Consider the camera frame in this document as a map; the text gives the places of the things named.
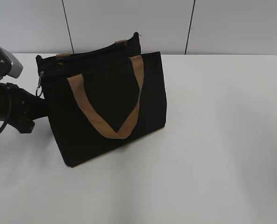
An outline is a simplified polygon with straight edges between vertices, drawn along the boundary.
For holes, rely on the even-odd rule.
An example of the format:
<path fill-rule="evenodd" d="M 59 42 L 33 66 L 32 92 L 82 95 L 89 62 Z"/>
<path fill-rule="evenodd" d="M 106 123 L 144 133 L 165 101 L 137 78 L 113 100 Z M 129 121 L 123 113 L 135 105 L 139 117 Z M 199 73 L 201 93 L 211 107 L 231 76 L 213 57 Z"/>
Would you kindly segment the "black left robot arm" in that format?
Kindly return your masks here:
<path fill-rule="evenodd" d="M 44 99 L 12 83 L 0 82 L 0 133 L 6 125 L 19 133 L 31 133 L 34 120 L 48 116 L 49 105 Z"/>

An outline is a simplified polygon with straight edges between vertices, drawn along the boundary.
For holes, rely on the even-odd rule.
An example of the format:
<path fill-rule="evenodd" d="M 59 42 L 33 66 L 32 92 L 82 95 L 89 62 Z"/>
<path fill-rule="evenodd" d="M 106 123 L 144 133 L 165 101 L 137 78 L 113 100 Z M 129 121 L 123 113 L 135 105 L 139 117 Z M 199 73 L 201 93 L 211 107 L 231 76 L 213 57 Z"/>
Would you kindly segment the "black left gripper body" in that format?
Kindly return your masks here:
<path fill-rule="evenodd" d="M 47 101 L 15 84 L 7 83 L 6 89 L 12 102 L 8 124 L 19 133 L 31 133 L 34 121 L 47 116 Z"/>

